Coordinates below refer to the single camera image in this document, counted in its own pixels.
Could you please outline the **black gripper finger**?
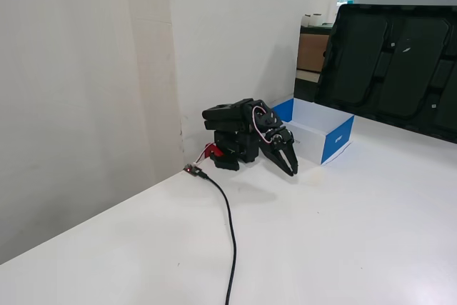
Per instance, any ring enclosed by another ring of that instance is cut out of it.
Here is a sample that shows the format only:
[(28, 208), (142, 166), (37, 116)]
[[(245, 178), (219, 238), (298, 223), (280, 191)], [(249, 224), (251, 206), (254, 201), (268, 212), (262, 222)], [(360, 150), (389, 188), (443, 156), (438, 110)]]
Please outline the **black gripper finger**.
[(283, 149), (285, 159), (287, 160), (288, 168), (292, 174), (298, 173), (298, 160), (292, 145), (287, 145)]
[(277, 167), (279, 167), (287, 175), (293, 176), (293, 174), (290, 172), (290, 169), (288, 168), (283, 149), (270, 149), (268, 147), (261, 147), (261, 151), (267, 159), (277, 165)]

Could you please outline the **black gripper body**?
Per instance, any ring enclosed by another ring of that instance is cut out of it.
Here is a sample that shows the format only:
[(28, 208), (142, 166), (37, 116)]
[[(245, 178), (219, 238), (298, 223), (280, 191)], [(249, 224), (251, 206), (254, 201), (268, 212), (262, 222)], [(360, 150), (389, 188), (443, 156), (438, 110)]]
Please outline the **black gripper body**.
[(269, 129), (262, 134), (260, 138), (260, 149), (265, 152), (293, 151), (294, 137), (293, 134), (285, 127), (280, 126), (274, 129)]

